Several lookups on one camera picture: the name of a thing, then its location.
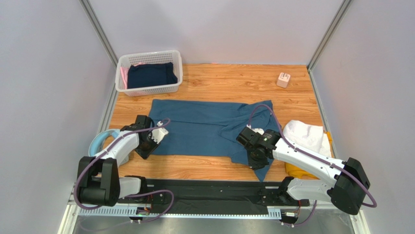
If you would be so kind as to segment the teal blue t shirt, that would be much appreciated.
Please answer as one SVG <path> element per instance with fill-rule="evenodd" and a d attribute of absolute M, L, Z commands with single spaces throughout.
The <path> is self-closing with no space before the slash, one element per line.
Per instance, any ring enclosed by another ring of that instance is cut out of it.
<path fill-rule="evenodd" d="M 268 108 L 270 100 L 254 103 L 160 100 L 152 102 L 150 118 L 170 119 L 169 132 L 155 155 L 227 156 L 233 163 L 248 164 L 247 152 L 236 141 L 241 130 L 278 130 Z"/>

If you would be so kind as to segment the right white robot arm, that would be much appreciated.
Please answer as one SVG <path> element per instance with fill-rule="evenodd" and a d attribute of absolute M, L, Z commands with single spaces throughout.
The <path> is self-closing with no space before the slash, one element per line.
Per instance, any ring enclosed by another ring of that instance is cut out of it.
<path fill-rule="evenodd" d="M 316 180 L 286 178 L 283 193 L 295 200 L 331 202 L 339 210 L 357 215 L 368 196 L 369 179 L 360 161 L 346 161 L 312 152 L 281 133 L 246 126 L 236 137 L 247 151 L 251 169 L 262 169 L 275 159 L 292 164 L 317 177 Z"/>

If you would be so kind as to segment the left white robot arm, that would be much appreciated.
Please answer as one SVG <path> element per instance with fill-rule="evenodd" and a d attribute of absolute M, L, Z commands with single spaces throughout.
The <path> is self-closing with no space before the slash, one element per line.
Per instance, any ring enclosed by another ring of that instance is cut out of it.
<path fill-rule="evenodd" d="M 170 119 L 154 122 L 150 117 L 138 115 L 135 123 L 126 125 L 118 136 L 93 156 L 84 156 L 78 164 L 74 186 L 74 200 L 85 209 L 112 207 L 121 198 L 141 196 L 144 177 L 120 177 L 118 168 L 132 151 L 146 159 L 169 133 Z"/>

